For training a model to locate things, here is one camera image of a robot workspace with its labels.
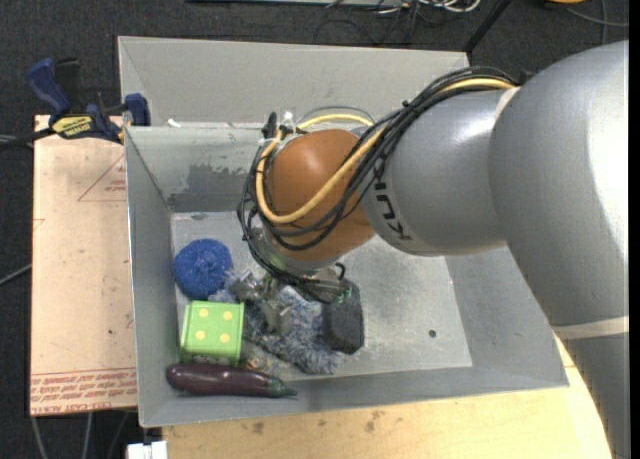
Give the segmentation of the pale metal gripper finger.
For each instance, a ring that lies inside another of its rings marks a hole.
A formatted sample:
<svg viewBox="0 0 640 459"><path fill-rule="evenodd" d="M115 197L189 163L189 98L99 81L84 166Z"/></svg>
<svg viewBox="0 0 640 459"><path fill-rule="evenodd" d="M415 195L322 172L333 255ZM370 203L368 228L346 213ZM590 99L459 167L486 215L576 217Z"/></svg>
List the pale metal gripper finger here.
<svg viewBox="0 0 640 459"><path fill-rule="evenodd" d="M267 300L261 304L265 317L265 332L269 334L287 334L290 331L290 306L276 300Z"/></svg>
<svg viewBox="0 0 640 459"><path fill-rule="evenodd" d="M230 281L229 290L239 300L258 300L263 297L264 284L251 271L245 271Z"/></svg>

